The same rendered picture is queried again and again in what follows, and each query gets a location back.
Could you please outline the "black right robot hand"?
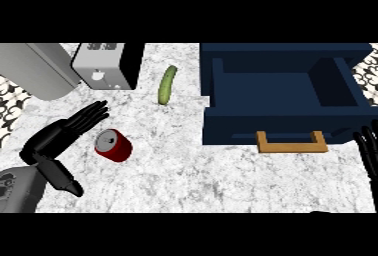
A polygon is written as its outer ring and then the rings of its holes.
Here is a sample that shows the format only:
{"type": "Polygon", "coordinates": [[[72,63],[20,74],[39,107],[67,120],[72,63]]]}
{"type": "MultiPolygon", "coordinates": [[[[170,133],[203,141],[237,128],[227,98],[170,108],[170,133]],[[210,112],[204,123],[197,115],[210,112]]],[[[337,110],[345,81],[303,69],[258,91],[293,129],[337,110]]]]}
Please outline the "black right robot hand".
{"type": "Polygon", "coordinates": [[[376,212],[378,213],[378,120],[374,119],[371,126],[364,126],[359,132],[354,133],[358,143],[361,158],[367,169],[371,185],[376,212]]]}

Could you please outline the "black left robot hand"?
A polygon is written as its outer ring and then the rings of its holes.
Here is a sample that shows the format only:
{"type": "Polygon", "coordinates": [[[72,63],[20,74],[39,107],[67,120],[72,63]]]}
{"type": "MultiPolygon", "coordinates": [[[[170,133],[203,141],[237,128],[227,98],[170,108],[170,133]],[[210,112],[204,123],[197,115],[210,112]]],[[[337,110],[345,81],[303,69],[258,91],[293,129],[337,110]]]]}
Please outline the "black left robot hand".
{"type": "Polygon", "coordinates": [[[21,159],[41,171],[57,190],[77,197],[85,194],[83,187],[67,167],[57,159],[80,136],[110,117],[108,101],[97,101],[69,119],[49,124],[29,139],[20,152],[21,159]]]}

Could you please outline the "red can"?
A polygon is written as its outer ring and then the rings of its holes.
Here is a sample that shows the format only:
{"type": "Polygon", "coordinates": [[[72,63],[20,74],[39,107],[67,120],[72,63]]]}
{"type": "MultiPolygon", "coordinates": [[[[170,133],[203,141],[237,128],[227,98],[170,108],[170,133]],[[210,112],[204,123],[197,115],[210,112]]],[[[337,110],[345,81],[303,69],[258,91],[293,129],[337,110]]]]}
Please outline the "red can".
{"type": "Polygon", "coordinates": [[[119,130],[107,129],[98,135],[95,151],[111,161],[123,162],[132,155],[134,145],[119,130]]]}

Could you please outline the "dark blue drawer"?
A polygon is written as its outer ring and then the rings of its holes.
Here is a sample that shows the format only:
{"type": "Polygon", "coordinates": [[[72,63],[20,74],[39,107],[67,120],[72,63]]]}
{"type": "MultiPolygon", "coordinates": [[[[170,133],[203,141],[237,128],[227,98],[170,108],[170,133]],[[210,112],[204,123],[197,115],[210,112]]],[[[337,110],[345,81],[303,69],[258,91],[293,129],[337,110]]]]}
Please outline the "dark blue drawer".
{"type": "Polygon", "coordinates": [[[303,73],[228,73],[215,59],[210,99],[206,145],[255,145],[259,131],[272,142],[300,143],[320,131],[330,144],[343,144],[378,120],[342,58],[320,60],[303,73]]]}

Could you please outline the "large grey appliance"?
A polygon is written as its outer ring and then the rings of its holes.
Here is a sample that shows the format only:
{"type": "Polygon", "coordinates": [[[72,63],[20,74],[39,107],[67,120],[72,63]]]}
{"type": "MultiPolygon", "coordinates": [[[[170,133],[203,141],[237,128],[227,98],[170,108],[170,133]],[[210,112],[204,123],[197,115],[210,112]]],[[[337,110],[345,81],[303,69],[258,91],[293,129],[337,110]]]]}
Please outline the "large grey appliance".
{"type": "Polygon", "coordinates": [[[0,43],[0,75],[45,101],[64,97],[80,83],[60,43],[0,43]]]}

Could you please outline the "grey and black toaster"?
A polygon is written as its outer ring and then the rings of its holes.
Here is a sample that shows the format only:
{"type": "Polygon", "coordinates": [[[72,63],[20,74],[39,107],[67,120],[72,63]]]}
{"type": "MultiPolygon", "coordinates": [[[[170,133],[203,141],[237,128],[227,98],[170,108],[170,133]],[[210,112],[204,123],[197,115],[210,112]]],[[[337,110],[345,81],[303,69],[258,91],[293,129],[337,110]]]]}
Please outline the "grey and black toaster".
{"type": "Polygon", "coordinates": [[[82,43],[72,67],[94,90],[135,90],[145,44],[82,43]]]}

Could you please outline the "green cucumber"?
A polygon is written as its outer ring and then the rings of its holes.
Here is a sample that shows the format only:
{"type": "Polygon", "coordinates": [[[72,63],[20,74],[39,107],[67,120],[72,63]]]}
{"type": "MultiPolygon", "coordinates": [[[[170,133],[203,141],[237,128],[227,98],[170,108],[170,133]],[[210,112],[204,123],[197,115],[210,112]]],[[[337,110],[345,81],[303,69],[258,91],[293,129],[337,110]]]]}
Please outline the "green cucumber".
{"type": "Polygon", "coordinates": [[[160,88],[159,88],[159,103],[162,105],[166,105],[170,101],[172,85],[173,85],[176,73],[178,73],[178,67],[172,65],[166,70],[162,83],[160,83],[160,88]]]}

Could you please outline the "dark blue cabinet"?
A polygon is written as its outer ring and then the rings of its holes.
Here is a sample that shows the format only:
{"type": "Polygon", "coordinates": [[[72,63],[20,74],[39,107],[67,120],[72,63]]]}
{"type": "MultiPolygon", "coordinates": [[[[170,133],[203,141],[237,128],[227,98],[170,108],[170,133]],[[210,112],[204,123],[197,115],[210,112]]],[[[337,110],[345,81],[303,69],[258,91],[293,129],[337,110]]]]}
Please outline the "dark blue cabinet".
{"type": "Polygon", "coordinates": [[[230,73],[308,72],[323,58],[342,58],[354,68],[373,52],[370,43],[201,43],[201,95],[210,95],[212,66],[230,73]]]}

